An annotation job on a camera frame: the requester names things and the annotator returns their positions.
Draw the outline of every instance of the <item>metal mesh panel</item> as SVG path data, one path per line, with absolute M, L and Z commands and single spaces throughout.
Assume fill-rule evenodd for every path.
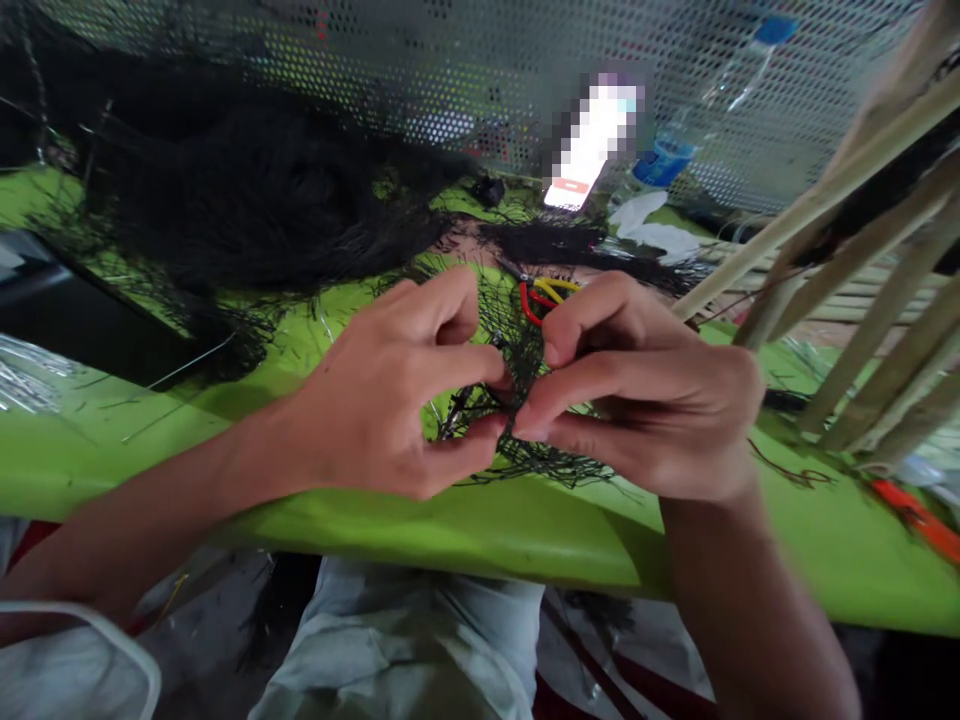
M 539 176 L 543 122 L 590 62 L 640 60 L 661 121 L 774 9 L 799 22 L 757 92 L 674 186 L 777 212 L 829 160 L 917 0 L 46 0 L 89 39 L 170 51 L 182 34 L 392 130 Z M 609 163 L 616 182 L 625 162 Z

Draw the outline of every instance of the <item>wooden stick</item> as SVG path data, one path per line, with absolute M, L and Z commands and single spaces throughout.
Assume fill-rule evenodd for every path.
M 777 292 L 770 295 L 763 312 L 754 312 L 751 308 L 746 319 L 737 328 L 733 336 L 733 344 L 757 352 L 766 342 L 767 336 L 773 331 L 774 325 L 794 298 L 798 288 L 805 282 L 807 281 L 799 274 L 785 275 L 777 284 Z
M 849 282 L 861 267 L 913 235 L 940 212 L 957 187 L 960 187 L 960 152 L 953 153 L 928 173 L 905 200 L 867 223 L 833 260 L 798 290 L 770 333 L 770 341 L 790 332 Z
M 930 435 L 960 412 L 960 374 L 943 378 L 930 393 L 914 405 L 903 420 L 887 433 L 868 463 L 889 474 Z
M 868 140 L 875 140 L 880 128 L 890 123 L 923 92 L 943 57 L 956 42 L 958 32 L 960 6 L 957 3 L 952 0 L 933 0 L 927 5 L 901 44 L 889 69 L 876 84 L 872 95 L 861 105 L 850 130 L 834 153 L 818 185 L 831 179 L 843 162 L 855 151 L 861 150 Z M 785 282 L 784 278 L 790 274 L 794 259 L 816 246 L 821 231 L 833 220 L 835 214 L 835 209 L 828 210 L 819 219 L 811 221 L 806 228 L 800 229 L 792 238 L 784 238 L 788 242 L 771 269 L 769 289 L 754 303 L 750 316 L 737 333 L 735 342 L 743 345 L 762 343 L 761 331 L 769 328 L 771 323 L 765 321 L 761 327 L 759 317 L 771 309 L 784 307 L 782 298 L 789 296 L 792 290 L 792 284 Z
M 846 325 L 860 325 L 867 316 L 866 310 L 858 308 L 835 308 L 824 305 L 818 308 L 808 319 L 817 322 L 834 322 Z M 904 310 L 897 317 L 894 325 L 913 325 L 920 319 L 921 313 L 915 310 Z
M 872 450 L 877 441 L 894 428 L 902 419 L 910 406 L 916 403 L 935 382 L 937 376 L 944 370 L 949 370 L 950 366 L 956 361 L 957 353 L 960 352 L 960 326 L 954 331 L 953 335 L 931 355 L 927 361 L 909 380 L 907 385 L 884 409 L 883 413 L 877 418 L 873 427 L 861 435 L 856 442 L 851 443 L 849 449 L 851 452 L 860 452 Z
M 708 252 L 711 255 L 719 254 L 712 247 L 708 250 Z M 716 261 L 718 259 L 722 260 L 734 254 L 735 252 L 736 252 L 736 249 L 724 253 L 723 257 L 720 257 L 720 258 L 717 258 L 717 257 L 710 258 L 710 257 L 702 256 L 700 259 L 707 260 L 707 261 Z M 768 277 L 768 275 L 765 273 L 769 273 L 771 271 L 772 265 L 773 265 L 772 260 L 770 260 L 769 258 L 764 258 L 757 264 L 756 267 L 754 267 L 749 273 L 744 275 L 743 278 L 741 278 L 737 282 L 738 283 L 751 282 L 751 281 L 754 281 L 757 278 L 757 276 L 761 276 L 761 278 L 765 280 Z M 810 278 L 816 275 L 817 272 L 818 272 L 818 269 L 812 268 L 807 272 L 802 273 L 800 277 Z M 891 273 L 891 270 L 888 270 L 884 267 L 866 267 L 861 269 L 859 272 L 857 272 L 856 275 L 854 275 L 853 281 L 856 283 L 864 284 L 864 285 L 878 286 L 873 290 L 873 292 L 876 293 L 876 291 L 879 289 L 879 286 L 884 285 L 887 282 L 887 280 L 890 279 L 890 273 Z M 933 273 L 930 273 L 929 275 L 927 275 L 927 277 L 923 279 L 921 287 L 928 288 L 928 289 L 938 289 L 938 288 L 942 288 L 949 281 L 950 281 L 950 278 L 944 275 L 935 275 Z
M 937 277 L 942 277 L 944 280 L 947 279 L 946 276 L 942 276 L 942 275 Z M 763 280 L 764 280 L 764 276 L 761 275 L 760 273 L 750 273 L 749 275 L 741 279 L 734 287 L 732 287 L 731 290 L 742 290 L 742 291 L 759 290 L 761 287 L 763 287 Z M 848 305 L 847 303 L 843 302 L 843 300 L 857 299 L 857 300 L 865 301 L 866 304 L 855 305 L 855 307 L 864 307 L 864 308 L 869 307 L 870 303 L 879 296 L 882 290 L 883 290 L 882 285 L 872 285 L 868 283 L 857 283 L 857 282 L 847 283 L 846 285 L 840 288 L 839 292 L 837 292 L 836 295 L 834 295 L 832 298 L 824 302 L 824 305 L 827 305 L 827 306 L 833 305 L 835 307 L 851 307 L 851 305 Z M 921 287 L 919 290 L 916 291 L 916 294 L 913 296 L 913 299 L 914 299 L 914 302 L 917 305 L 919 305 L 920 303 L 929 303 L 931 300 L 933 300 L 933 298 L 936 297 L 936 295 L 937 295 L 936 290 L 933 290 L 932 288 Z
M 960 275 L 940 291 L 930 307 L 874 371 L 863 389 L 844 407 L 820 439 L 824 450 L 846 450 L 868 432 L 884 410 L 922 372 L 927 361 L 950 341 L 960 326 Z
M 902 115 L 837 168 L 836 173 L 804 193 L 786 212 L 757 233 L 716 271 L 680 298 L 674 315 L 689 320 L 717 295 L 746 275 L 764 253 L 776 249 L 825 212 L 836 207 L 874 173 L 923 137 L 960 107 L 960 73 L 950 73 Z
M 901 317 L 904 308 L 916 293 L 917 285 L 956 242 L 960 232 L 960 196 L 954 196 L 947 207 L 934 218 L 920 241 L 911 246 L 901 263 L 883 286 L 876 301 L 850 339 L 846 350 L 837 359 L 807 409 L 797 420 L 804 432 L 819 434 L 823 423 L 837 403 L 856 381 L 876 354 L 890 328 Z

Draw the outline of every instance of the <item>left hand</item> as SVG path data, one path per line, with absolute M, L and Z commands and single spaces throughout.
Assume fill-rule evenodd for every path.
M 248 437 L 262 476 L 290 483 L 278 495 L 341 487 L 425 500 L 488 468 L 505 417 L 432 443 L 420 423 L 421 409 L 447 390 L 509 385 L 500 352 L 469 344 L 477 325 L 468 267 L 392 288 L 354 316 L 297 393 L 254 416 Z

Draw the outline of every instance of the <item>water bottle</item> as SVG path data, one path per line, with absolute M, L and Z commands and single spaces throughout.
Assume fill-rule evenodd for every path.
M 631 197 L 664 190 L 690 164 L 697 151 L 716 136 L 727 119 L 754 92 L 777 47 L 791 38 L 794 20 L 770 17 L 753 40 L 739 50 L 704 85 L 695 102 L 674 113 L 657 133 L 652 151 L 640 154 L 637 164 L 610 197 L 610 211 Z

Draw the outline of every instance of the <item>red fabric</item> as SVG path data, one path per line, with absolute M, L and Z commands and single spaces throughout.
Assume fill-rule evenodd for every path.
M 37 545 L 53 535 L 56 529 L 60 527 L 59 523 L 48 523 L 42 520 L 34 520 L 27 526 L 27 531 L 23 534 L 20 544 L 10 556 L 10 564 L 7 565 L 7 574 L 13 570 L 14 566 L 26 557 L 27 553 L 33 550 Z
M 719 720 L 717 706 L 705 697 L 670 682 L 620 653 L 613 653 L 613 664 L 630 687 L 673 720 Z
M 620 689 L 616 681 L 604 671 L 596 658 L 587 650 L 587 646 L 583 644 L 580 636 L 560 618 L 560 613 L 556 611 L 553 605 L 544 601 L 540 609 L 543 614 L 546 615 L 547 619 L 553 623 L 553 626 L 560 631 L 560 636 L 566 641 L 567 645 L 570 646 L 570 649 L 573 650 L 580 662 L 583 663 L 587 672 L 597 681 L 600 689 L 606 693 L 607 698 L 613 703 L 613 707 L 620 713 L 620 717 L 622 717 L 623 720 L 645 720 L 643 713 L 637 710 L 636 706 L 630 702 L 630 698 Z
M 533 717 L 535 720 L 596 720 L 586 710 L 567 702 L 556 690 L 547 685 L 540 673 L 537 673 L 537 695 L 533 699 Z

